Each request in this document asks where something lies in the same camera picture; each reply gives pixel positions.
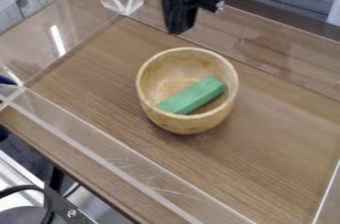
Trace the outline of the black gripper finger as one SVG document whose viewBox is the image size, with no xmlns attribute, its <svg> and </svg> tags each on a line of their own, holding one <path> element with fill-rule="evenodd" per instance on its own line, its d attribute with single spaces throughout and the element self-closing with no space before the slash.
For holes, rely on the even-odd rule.
<svg viewBox="0 0 340 224">
<path fill-rule="evenodd" d="M 181 0 L 161 0 L 165 25 L 170 34 L 181 32 Z"/>
<path fill-rule="evenodd" d="M 197 13 L 197 5 L 195 0 L 181 0 L 179 2 L 179 32 L 186 31 L 194 23 L 195 13 Z"/>
</svg>

